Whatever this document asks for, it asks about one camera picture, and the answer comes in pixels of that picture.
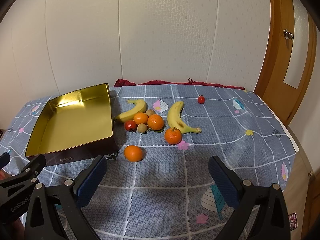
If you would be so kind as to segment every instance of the red cherry tomato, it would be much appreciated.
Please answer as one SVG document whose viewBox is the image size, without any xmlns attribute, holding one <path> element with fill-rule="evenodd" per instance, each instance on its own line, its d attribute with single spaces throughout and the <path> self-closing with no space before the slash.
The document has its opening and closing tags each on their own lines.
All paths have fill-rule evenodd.
<svg viewBox="0 0 320 240">
<path fill-rule="evenodd" d="M 199 97 L 198 97 L 198 103 L 199 104 L 203 104 L 204 103 L 204 97 L 202 96 L 202 95 L 200 95 Z"/>
<path fill-rule="evenodd" d="M 134 120 L 129 120 L 125 122 L 124 128 L 129 132 L 135 132 L 137 129 L 137 124 L 134 122 Z"/>
</svg>

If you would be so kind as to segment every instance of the door knob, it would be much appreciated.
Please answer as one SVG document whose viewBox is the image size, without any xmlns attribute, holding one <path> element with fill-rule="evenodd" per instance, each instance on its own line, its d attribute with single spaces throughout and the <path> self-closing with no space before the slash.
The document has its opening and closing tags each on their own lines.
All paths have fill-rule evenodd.
<svg viewBox="0 0 320 240">
<path fill-rule="evenodd" d="M 283 36 L 289 40 L 293 40 L 293 33 L 289 32 L 287 29 L 283 30 Z"/>
</svg>

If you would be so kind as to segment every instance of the leaf pattern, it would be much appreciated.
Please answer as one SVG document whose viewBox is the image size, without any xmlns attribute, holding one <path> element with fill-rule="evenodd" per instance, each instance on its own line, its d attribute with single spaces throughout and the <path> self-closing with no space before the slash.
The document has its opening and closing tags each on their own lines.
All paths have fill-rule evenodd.
<svg viewBox="0 0 320 240">
<path fill-rule="evenodd" d="M 288 168 L 284 162 L 282 163 L 282 167 L 281 167 L 281 175 L 282 175 L 282 179 L 284 181 L 287 181 L 287 179 L 289 177 L 289 173 L 288 173 Z"/>
<path fill-rule="evenodd" d="M 32 108 L 31 113 L 37 111 L 39 109 L 40 105 L 35 106 L 34 108 Z"/>
<path fill-rule="evenodd" d="M 233 99 L 233 107 L 235 108 L 235 109 L 243 109 L 244 111 L 245 111 L 245 108 L 244 108 L 244 106 L 243 106 L 243 104 L 238 100 L 238 99 Z"/>
<path fill-rule="evenodd" d="M 168 105 L 162 101 L 161 99 L 157 100 L 154 104 L 153 104 L 153 109 L 158 111 L 158 112 L 164 112 L 168 109 Z"/>
<path fill-rule="evenodd" d="M 222 220 L 221 210 L 225 205 L 225 200 L 215 184 L 211 185 L 202 195 L 201 205 L 207 210 L 217 212 L 219 219 Z"/>
</svg>

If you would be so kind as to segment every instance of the blue gripper pad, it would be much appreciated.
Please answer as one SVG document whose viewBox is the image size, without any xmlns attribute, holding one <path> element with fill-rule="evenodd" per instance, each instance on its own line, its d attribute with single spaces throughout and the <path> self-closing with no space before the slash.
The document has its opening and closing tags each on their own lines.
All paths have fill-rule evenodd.
<svg viewBox="0 0 320 240">
<path fill-rule="evenodd" d="M 74 193 L 77 196 L 76 203 L 79 208 L 89 204 L 89 201 L 96 191 L 100 181 L 107 172 L 107 166 L 108 163 L 106 158 L 98 156 L 89 168 L 79 173 L 77 177 L 81 176 L 81 178 L 74 186 L 76 188 L 76 192 Z"/>
<path fill-rule="evenodd" d="M 209 159 L 208 169 L 228 206 L 236 209 L 240 203 L 239 191 L 242 189 L 239 177 L 234 171 L 228 170 L 218 156 Z"/>
<path fill-rule="evenodd" d="M 10 162 L 10 154 L 5 152 L 0 156 L 0 170 Z"/>
</svg>

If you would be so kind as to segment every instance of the kiwi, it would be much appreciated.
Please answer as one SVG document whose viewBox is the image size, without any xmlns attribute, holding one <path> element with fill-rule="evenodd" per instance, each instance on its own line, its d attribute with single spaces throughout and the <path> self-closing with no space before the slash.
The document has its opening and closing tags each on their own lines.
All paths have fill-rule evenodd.
<svg viewBox="0 0 320 240">
<path fill-rule="evenodd" d="M 146 111 L 146 115 L 147 115 L 147 116 L 150 117 L 150 115 L 152 115 L 152 114 L 156 114 L 156 112 L 153 111 L 152 109 L 149 109 L 149 110 Z"/>
<path fill-rule="evenodd" d="M 149 130 L 149 128 L 144 123 L 141 123 L 141 124 L 138 125 L 137 130 L 140 133 L 145 133 L 146 131 Z"/>
</svg>

